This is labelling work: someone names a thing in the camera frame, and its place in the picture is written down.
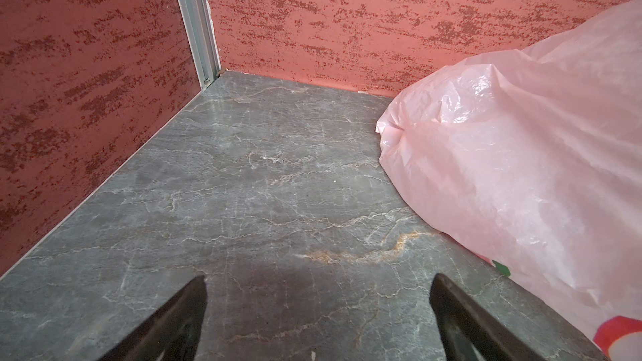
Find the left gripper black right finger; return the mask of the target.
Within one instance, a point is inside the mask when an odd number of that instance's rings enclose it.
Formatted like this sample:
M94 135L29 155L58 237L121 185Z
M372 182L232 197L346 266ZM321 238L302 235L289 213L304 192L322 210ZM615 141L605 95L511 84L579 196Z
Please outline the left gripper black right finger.
M430 304L448 360L543 358L443 273L432 281Z

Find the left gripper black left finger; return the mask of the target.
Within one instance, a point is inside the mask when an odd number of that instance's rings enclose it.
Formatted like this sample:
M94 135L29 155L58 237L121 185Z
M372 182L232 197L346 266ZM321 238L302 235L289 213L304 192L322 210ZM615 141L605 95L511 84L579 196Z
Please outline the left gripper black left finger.
M193 360L206 309L205 277L194 277L100 361Z

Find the pink plastic bag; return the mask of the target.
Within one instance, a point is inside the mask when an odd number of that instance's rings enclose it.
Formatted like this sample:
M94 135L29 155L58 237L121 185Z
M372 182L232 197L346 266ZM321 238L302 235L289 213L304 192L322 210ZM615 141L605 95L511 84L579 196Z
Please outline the pink plastic bag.
M641 357L641 1L405 88L376 124L408 206L613 360Z

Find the left aluminium corner post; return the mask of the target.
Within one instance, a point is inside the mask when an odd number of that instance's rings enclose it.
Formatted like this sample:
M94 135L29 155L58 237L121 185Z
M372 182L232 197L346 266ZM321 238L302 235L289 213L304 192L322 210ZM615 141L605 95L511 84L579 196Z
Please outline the left aluminium corner post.
M208 0L177 0L201 90L222 72Z

